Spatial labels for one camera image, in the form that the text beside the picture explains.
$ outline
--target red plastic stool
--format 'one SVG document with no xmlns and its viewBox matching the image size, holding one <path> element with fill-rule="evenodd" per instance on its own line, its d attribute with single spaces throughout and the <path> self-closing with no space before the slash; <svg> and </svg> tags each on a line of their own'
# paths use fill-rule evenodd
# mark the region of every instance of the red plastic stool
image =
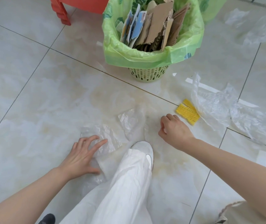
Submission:
<svg viewBox="0 0 266 224">
<path fill-rule="evenodd" d="M 56 12 L 61 22 L 65 25 L 70 26 L 71 22 L 68 18 L 68 14 L 63 6 L 63 3 L 88 12 L 102 14 L 109 0 L 50 0 L 50 1 L 53 11 Z"/>
</svg>

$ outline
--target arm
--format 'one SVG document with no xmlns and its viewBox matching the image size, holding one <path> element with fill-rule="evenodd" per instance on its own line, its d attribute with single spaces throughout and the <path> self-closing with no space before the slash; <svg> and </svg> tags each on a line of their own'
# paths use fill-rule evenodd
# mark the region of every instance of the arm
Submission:
<svg viewBox="0 0 266 224">
<path fill-rule="evenodd" d="M 266 217 L 266 167 L 196 139 L 176 115 L 161 118 L 159 136 L 202 162 Z"/>
<path fill-rule="evenodd" d="M 0 223 L 34 224 L 68 181 L 87 173 L 99 174 L 100 170 L 91 167 L 89 163 L 93 154 L 107 142 L 107 139 L 96 143 L 88 150 L 90 143 L 95 139 L 99 137 L 94 135 L 80 138 L 59 167 L 50 170 L 40 179 L 1 202 Z"/>
</svg>

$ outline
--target green plastic bag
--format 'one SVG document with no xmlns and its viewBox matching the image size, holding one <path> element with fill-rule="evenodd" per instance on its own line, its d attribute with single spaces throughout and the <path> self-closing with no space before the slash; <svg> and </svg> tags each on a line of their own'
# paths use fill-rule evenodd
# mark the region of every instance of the green plastic bag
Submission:
<svg viewBox="0 0 266 224">
<path fill-rule="evenodd" d="M 187 12 L 182 25 L 177 43 L 165 47 L 164 51 L 143 52 L 131 49 L 120 42 L 120 33 L 115 27 L 120 21 L 124 22 L 129 11 L 135 13 L 137 5 L 141 9 L 151 0 L 109 0 L 103 13 L 102 29 L 104 32 L 104 55 L 108 64 L 151 69 L 178 63 L 194 55 L 195 50 L 201 46 L 204 35 L 204 21 L 209 21 L 215 14 L 211 14 L 210 2 L 218 0 L 175 0 L 174 11 L 179 10 L 186 3 L 191 3 L 191 9 Z M 156 3 L 163 3 L 163 0 L 155 0 Z M 201 12 L 207 12 L 207 20 L 204 20 Z"/>
</svg>

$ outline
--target person's left hand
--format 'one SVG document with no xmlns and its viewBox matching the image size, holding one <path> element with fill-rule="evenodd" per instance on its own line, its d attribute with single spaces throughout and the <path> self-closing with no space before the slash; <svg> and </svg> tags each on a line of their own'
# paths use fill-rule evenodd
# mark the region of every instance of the person's left hand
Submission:
<svg viewBox="0 0 266 224">
<path fill-rule="evenodd" d="M 100 169 L 91 167 L 89 163 L 94 153 L 108 140 L 104 139 L 88 150 L 91 142 L 96 139 L 99 139 L 99 136 L 93 135 L 89 138 L 80 138 L 78 142 L 74 143 L 71 152 L 58 167 L 66 175 L 67 180 L 78 178 L 87 173 L 100 173 Z"/>
</svg>

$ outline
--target white sneaker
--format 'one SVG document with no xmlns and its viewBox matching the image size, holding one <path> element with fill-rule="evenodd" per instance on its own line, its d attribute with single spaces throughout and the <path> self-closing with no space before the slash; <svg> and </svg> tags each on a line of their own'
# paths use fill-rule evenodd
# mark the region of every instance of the white sneaker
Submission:
<svg viewBox="0 0 266 224">
<path fill-rule="evenodd" d="M 150 163 L 149 168 L 152 171 L 154 165 L 154 152 L 150 143 L 145 141 L 136 142 L 134 145 L 132 145 L 131 149 L 136 149 L 146 154 L 146 158 Z"/>
</svg>

